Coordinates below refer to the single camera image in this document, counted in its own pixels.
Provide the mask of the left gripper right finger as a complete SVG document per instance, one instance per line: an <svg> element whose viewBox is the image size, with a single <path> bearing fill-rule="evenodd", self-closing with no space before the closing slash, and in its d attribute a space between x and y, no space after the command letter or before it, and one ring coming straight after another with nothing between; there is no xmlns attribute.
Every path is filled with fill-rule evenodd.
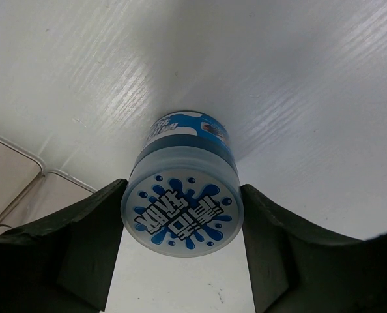
<svg viewBox="0 0 387 313"><path fill-rule="evenodd" d="M387 312L387 233L359 240L241 188L257 312Z"/></svg>

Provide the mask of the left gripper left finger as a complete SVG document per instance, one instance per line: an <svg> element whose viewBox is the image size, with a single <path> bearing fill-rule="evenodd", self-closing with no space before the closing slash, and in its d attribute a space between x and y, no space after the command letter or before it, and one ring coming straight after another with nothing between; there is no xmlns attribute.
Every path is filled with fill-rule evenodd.
<svg viewBox="0 0 387 313"><path fill-rule="evenodd" d="M127 181L0 235L0 312L102 312Z"/></svg>

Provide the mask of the blue jar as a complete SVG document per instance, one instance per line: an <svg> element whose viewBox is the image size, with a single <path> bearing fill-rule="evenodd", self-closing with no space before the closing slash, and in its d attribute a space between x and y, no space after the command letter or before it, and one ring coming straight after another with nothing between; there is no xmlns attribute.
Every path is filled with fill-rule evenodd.
<svg viewBox="0 0 387 313"><path fill-rule="evenodd" d="M242 227L244 206L225 127L196 111L157 120L130 174L121 216L138 243L166 256L227 246Z"/></svg>

